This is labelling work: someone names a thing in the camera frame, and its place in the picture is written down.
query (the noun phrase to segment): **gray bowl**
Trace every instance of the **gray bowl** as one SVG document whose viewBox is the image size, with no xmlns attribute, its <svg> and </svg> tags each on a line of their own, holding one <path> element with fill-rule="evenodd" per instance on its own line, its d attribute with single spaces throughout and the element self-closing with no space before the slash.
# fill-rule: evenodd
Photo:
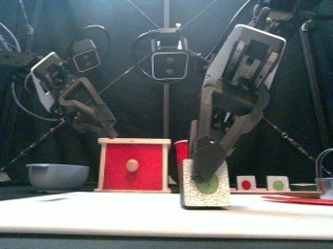
<svg viewBox="0 0 333 249">
<path fill-rule="evenodd" d="M 34 163 L 27 164 L 26 167 L 29 184 L 38 192 L 74 191 L 86 181 L 86 166 Z"/>
<path fill-rule="evenodd" d="M 315 178 L 319 198 L 333 200 L 333 178 Z"/>
</svg>

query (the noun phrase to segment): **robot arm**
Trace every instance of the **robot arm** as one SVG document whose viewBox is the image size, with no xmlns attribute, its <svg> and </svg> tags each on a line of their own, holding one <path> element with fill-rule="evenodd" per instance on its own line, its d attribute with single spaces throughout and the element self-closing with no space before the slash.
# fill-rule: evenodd
<svg viewBox="0 0 333 249">
<path fill-rule="evenodd" d="M 72 122 L 78 132 L 89 130 L 100 137 L 117 136 L 113 130 L 116 119 L 92 84 L 86 78 L 69 73 L 65 62 L 54 53 L 38 60 L 33 53 L 0 50 L 0 64 L 29 70 L 44 109 Z"/>
<path fill-rule="evenodd" d="M 200 113 L 191 124 L 191 178 L 209 182 L 241 135 L 262 119 L 284 40 L 236 25 L 208 67 Z"/>
</svg>

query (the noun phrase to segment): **drawer handle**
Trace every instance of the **drawer handle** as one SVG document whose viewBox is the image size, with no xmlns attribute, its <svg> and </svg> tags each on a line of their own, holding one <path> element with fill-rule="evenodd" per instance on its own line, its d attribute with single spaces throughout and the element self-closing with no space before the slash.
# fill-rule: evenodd
<svg viewBox="0 0 333 249">
<path fill-rule="evenodd" d="M 125 163 L 125 168 L 129 172 L 134 172 L 138 168 L 137 160 L 128 160 Z"/>
</svg>

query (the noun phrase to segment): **red paper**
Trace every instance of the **red paper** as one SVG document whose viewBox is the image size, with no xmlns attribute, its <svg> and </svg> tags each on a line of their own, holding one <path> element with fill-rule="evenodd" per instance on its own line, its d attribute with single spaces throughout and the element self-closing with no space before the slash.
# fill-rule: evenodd
<svg viewBox="0 0 333 249">
<path fill-rule="evenodd" d="M 333 200 L 328 200 L 328 199 L 295 198 L 295 197 L 287 197 L 287 196 L 262 196 L 262 198 L 271 200 L 271 201 L 286 202 L 286 203 L 333 206 Z"/>
</svg>

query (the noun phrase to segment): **black background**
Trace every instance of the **black background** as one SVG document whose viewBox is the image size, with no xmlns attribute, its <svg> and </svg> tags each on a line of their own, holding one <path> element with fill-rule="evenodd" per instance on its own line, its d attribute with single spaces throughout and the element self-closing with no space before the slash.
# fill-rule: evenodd
<svg viewBox="0 0 333 249">
<path fill-rule="evenodd" d="M 31 22 L 36 0 L 23 1 L 29 23 Z M 201 55 L 211 51 L 217 38 L 231 21 L 244 0 L 169 0 L 168 25 L 181 24 L 181 35 L 187 38 L 188 48 Z M 330 1 L 312 1 L 310 10 L 330 14 Z M 148 30 L 164 26 L 163 0 L 44 0 L 31 51 L 38 55 L 56 52 L 61 57 L 70 45 L 70 39 L 86 25 L 101 25 L 109 32 L 112 50 L 102 64 L 88 71 L 88 77 L 100 96 L 117 119 L 114 129 L 118 137 L 163 137 L 163 100 L 164 86 L 144 78 L 132 69 L 129 48 L 134 38 Z M 239 19 L 248 23 L 251 11 Z M 26 36 L 23 15 L 19 2 L 0 0 L 0 21 L 18 38 L 22 50 Z M 264 116 L 287 132 L 310 155 L 316 157 L 322 148 L 318 139 L 308 80 L 303 60 L 303 51 L 295 26 L 287 37 L 284 55 L 270 88 L 270 102 Z M 331 21 L 320 23 L 311 32 L 315 58 L 315 72 L 320 90 L 324 122 L 331 134 Z M 101 32 L 86 32 L 98 55 L 106 52 L 105 36 Z M 197 118 L 199 91 L 203 82 L 201 67 L 189 62 L 188 77 L 169 85 L 168 138 L 187 139 L 189 122 Z M 0 66 L 0 163 L 6 165 L 10 159 L 56 124 L 30 117 L 15 106 L 10 93 L 11 68 Z M 18 96 L 22 105 L 38 115 L 48 117 L 34 92 L 22 88 L 18 82 Z M 247 135 L 247 142 L 227 159 L 229 182 L 236 175 L 255 175 L 259 185 L 266 175 L 286 175 L 290 182 L 312 182 L 314 163 L 280 138 L 275 129 L 262 121 Z M 100 145 L 93 133 L 77 134 L 64 124 L 48 138 L 7 168 L 13 180 L 25 181 L 26 163 L 73 163 L 90 168 L 89 181 L 97 181 Z M 173 146 L 168 155 L 168 174 L 176 181 Z"/>
</svg>

